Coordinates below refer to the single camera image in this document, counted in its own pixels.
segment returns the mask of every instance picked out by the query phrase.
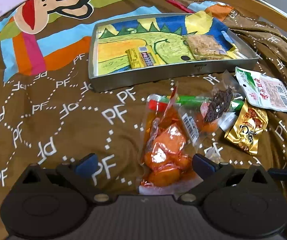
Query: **white snack package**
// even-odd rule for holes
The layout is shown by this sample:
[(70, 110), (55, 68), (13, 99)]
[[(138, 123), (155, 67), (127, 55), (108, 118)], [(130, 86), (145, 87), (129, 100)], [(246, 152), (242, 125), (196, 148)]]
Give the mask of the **white snack package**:
[(287, 112), (287, 90), (277, 78), (236, 67), (236, 78), (252, 106)]
[(235, 124), (237, 118), (238, 118), (238, 115), (236, 115), (235, 112), (226, 112), (222, 116), (223, 121), (219, 127), (224, 132), (226, 132), (229, 128), (231, 128)]

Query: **bed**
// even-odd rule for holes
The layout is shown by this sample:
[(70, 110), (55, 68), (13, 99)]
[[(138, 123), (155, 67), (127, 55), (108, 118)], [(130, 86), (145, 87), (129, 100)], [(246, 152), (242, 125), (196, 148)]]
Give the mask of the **bed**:
[[(94, 93), (87, 55), (98, 21), (204, 10), (256, 51), (255, 71), (287, 86), (287, 39), (242, 8), (287, 31), (286, 17), (253, 0), (28, 0), (0, 17), (0, 204), (28, 164), (54, 168), (91, 152), (99, 162), (90, 183), (114, 194), (135, 194), (142, 174), (137, 153), (147, 96), (170, 94), (176, 81), (181, 94), (195, 95), (220, 80), (220, 73), (212, 73)], [(205, 139), (198, 153), (216, 147), (238, 168), (253, 163), (285, 168), (287, 113), (268, 111), (268, 117), (258, 155), (229, 144), (221, 130)], [(287, 183), (277, 183), (287, 199)], [(0, 219), (0, 239), (6, 237)]]

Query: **clear plastic bag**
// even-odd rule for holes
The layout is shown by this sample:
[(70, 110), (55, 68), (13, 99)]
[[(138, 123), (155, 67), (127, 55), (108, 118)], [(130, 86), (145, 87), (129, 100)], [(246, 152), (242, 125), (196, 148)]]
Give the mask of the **clear plastic bag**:
[(181, 106), (178, 110), (193, 146), (198, 149), (205, 137), (215, 132), (223, 121), (223, 114), (240, 107), (236, 100), (245, 98), (239, 83), (226, 70), (222, 80), (204, 97), (200, 107)]
[(196, 60), (230, 59), (225, 49), (211, 35), (189, 34), (185, 36)]
[(192, 169), (194, 152), (186, 152), (189, 137), (175, 104), (177, 86), (168, 104), (157, 101), (158, 95), (151, 95), (147, 102), (140, 151), (145, 170), (139, 185), (141, 194), (181, 193), (200, 182)]

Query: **gold snack packet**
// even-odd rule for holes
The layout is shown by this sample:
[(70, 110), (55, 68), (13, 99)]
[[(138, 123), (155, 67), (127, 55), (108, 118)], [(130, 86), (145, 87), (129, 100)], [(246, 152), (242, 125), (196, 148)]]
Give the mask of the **gold snack packet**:
[(150, 45), (128, 49), (125, 52), (128, 54), (131, 69), (160, 65)]
[(245, 100), (236, 123), (227, 130), (225, 138), (250, 155), (257, 155), (258, 140), (267, 124), (267, 112), (249, 105)]

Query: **silver tray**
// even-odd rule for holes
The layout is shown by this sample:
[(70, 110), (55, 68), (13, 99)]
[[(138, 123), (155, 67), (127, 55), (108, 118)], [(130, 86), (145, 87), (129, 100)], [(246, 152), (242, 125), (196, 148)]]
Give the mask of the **silver tray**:
[(88, 74), (91, 87), (95, 92), (103, 92), (121, 87), (128, 87), (135, 84), (159, 81), (163, 79), (176, 78), (182, 76), (191, 76), (207, 73), (224, 72), (226, 69), (230, 72), (235, 71), (235, 67), (239, 66), (244, 69), (252, 70), (259, 57), (256, 53), (231, 30), (227, 34), (238, 47), (239, 52), (247, 59), (225, 59), (225, 60), (203, 60), (194, 62), (175, 63), (159, 66), (151, 66), (139, 69), (131, 69), (122, 72), (109, 73), (96, 76), (94, 74), (93, 62), (97, 60), (97, 30), (98, 27), (113, 24), (121, 21), (137, 20), (144, 18), (170, 17), (191, 15), (189, 13), (160, 13), (160, 14), (144, 14), (139, 16), (131, 16), (118, 18), (110, 21), (97, 23), (93, 28), (89, 61)]

